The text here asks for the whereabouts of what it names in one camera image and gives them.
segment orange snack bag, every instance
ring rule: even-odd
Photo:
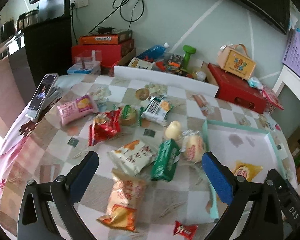
[[[112,175],[114,185],[106,215],[97,220],[112,229],[137,232],[136,215],[146,189],[146,182],[116,169],[112,169]]]
[[[257,176],[258,173],[262,170],[263,170],[262,166],[256,166],[253,164],[236,161],[236,167],[232,171],[232,173],[234,176],[238,176],[238,175],[244,176],[247,181],[251,182],[253,178]]]

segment purple perforated basket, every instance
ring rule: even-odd
[[[300,32],[295,30],[289,32],[282,63],[300,77]]]

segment metal bolt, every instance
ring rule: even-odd
[[[237,181],[244,182],[244,180],[245,180],[244,176],[241,175],[237,176]]]
[[[27,181],[27,185],[29,185],[29,186],[32,185],[33,183],[34,183],[34,179],[30,179]]]
[[[270,180],[270,179],[267,179],[267,184],[268,184],[269,186],[272,186],[272,185],[273,185],[273,182],[272,182],[272,180]]]
[[[65,180],[65,178],[66,178],[66,176],[60,175],[60,176],[58,176],[58,177],[56,178],[56,181],[57,181],[57,182],[63,182],[63,181]]]

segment checkered tablecloth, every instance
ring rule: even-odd
[[[147,127],[122,126],[122,134],[117,138],[88,147],[88,127],[92,123],[92,116],[86,116],[61,127],[57,105],[72,101],[88,92],[94,92],[100,87],[108,87],[111,91],[107,102],[109,110],[113,109],[113,104],[129,104],[136,108],[146,105],[147,102],[140,101],[135,95],[140,88],[147,87],[150,93],[166,94],[167,99],[174,105],[168,114],[168,122],[177,120],[182,124],[184,130],[201,130],[205,119],[269,130],[274,129],[276,125],[270,116],[260,115],[209,96],[203,96],[209,103],[209,110],[203,114],[192,97],[194,93],[180,88],[103,75],[86,75],[82,82],[73,86],[45,115],[20,149],[2,194],[0,224],[11,233],[16,234],[19,207],[26,181],[34,178],[37,182],[42,183],[52,181],[59,174],[66,175],[74,165],[80,163],[88,151],[92,150],[99,155],[99,167],[81,202],[76,204],[75,208],[96,239],[116,239],[117,236],[123,234],[130,235],[131,239],[183,239],[181,236],[172,236],[175,220],[185,224],[199,224],[194,239],[203,239],[214,226],[214,221],[210,219],[206,211],[206,205],[210,199],[209,185],[207,181],[200,181],[197,184],[197,172],[186,165],[186,161],[182,159],[179,161],[171,182],[149,182],[139,208],[137,219],[139,233],[112,230],[96,221],[106,211],[108,198],[114,184],[111,174],[114,165],[106,152],[136,139],[152,140],[152,143],[158,146],[164,140],[164,128],[154,123],[148,123]],[[145,128],[154,130],[155,137],[144,136]],[[71,137],[79,140],[76,147],[67,144]],[[283,160],[283,164],[286,169],[290,166],[288,160]],[[145,168],[140,176],[149,179],[150,170],[151,166]],[[160,217],[169,206],[183,202],[183,205]],[[61,235],[69,239],[55,207],[50,205],[50,208]],[[237,231],[240,232],[245,219],[246,217],[240,222],[233,236],[236,236]]]

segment blue gripper pad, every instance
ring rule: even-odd
[[[99,156],[97,153],[93,152],[90,158],[88,159],[88,161],[85,163],[84,167],[77,174],[77,177],[74,179],[74,181],[71,183],[69,187],[69,192],[70,192],[69,201],[71,204],[78,203],[81,201],[83,194],[86,191],[87,187],[89,186],[90,181],[93,178],[93,175],[96,172],[98,166],[99,166]]]
[[[218,166],[207,153],[202,156],[202,168],[217,192],[220,200],[223,203],[230,205],[233,200],[232,185],[228,182],[222,171],[219,170]]]

